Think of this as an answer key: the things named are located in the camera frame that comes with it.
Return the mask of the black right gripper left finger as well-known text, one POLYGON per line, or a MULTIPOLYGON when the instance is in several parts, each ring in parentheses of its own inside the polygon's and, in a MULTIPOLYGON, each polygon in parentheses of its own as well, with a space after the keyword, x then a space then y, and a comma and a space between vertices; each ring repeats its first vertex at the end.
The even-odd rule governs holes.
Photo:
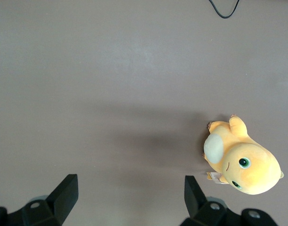
POLYGON ((8 213, 0 206, 0 226, 61 226, 78 200, 78 176, 67 175, 50 195, 8 213))

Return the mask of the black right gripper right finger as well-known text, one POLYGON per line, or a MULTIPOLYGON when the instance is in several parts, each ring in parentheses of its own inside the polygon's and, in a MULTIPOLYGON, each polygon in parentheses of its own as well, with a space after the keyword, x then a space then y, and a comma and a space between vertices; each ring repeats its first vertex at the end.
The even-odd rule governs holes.
POLYGON ((226 203, 215 197, 206 197, 194 176, 185 176, 184 202, 189 213, 183 226, 276 226, 266 212, 243 209, 236 214, 226 203))

